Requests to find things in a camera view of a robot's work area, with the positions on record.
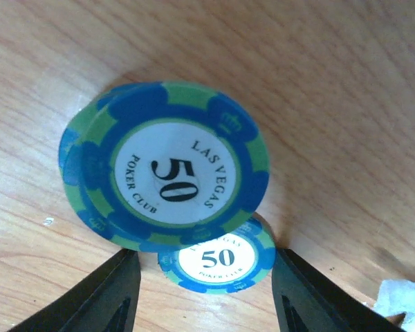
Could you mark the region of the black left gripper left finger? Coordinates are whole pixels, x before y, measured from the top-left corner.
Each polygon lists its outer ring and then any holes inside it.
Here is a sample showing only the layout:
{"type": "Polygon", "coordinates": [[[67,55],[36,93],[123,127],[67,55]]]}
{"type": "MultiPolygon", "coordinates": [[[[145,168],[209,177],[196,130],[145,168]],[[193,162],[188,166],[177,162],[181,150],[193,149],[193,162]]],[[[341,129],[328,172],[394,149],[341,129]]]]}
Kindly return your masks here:
{"type": "Polygon", "coordinates": [[[122,249],[60,298],[10,330],[132,331],[140,281],[138,253],[122,249]]]}

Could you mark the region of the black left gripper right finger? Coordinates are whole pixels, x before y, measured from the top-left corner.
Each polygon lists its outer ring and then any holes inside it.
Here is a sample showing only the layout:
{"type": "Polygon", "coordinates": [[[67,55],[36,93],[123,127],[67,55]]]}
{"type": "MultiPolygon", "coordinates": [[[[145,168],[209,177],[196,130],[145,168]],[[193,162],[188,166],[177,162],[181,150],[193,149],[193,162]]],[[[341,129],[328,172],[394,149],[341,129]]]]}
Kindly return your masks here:
{"type": "Polygon", "coordinates": [[[277,249],[272,291],[280,331],[402,331],[291,249],[277,249]]]}

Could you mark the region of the blue chip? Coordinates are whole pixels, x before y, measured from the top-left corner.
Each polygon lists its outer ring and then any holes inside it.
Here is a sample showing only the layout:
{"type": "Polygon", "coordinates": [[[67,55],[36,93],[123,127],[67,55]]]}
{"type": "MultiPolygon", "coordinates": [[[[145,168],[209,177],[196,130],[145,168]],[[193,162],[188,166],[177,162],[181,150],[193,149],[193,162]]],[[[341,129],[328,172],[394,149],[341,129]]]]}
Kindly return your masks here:
{"type": "Polygon", "coordinates": [[[58,163],[80,220],[143,252],[232,232],[269,182],[267,147],[249,113],[190,82],[125,84],[99,95],[66,126],[58,163]]]}
{"type": "Polygon", "coordinates": [[[164,275],[196,293],[236,293],[259,283],[275,262],[270,230],[256,217],[217,239],[158,254],[164,275]]]}

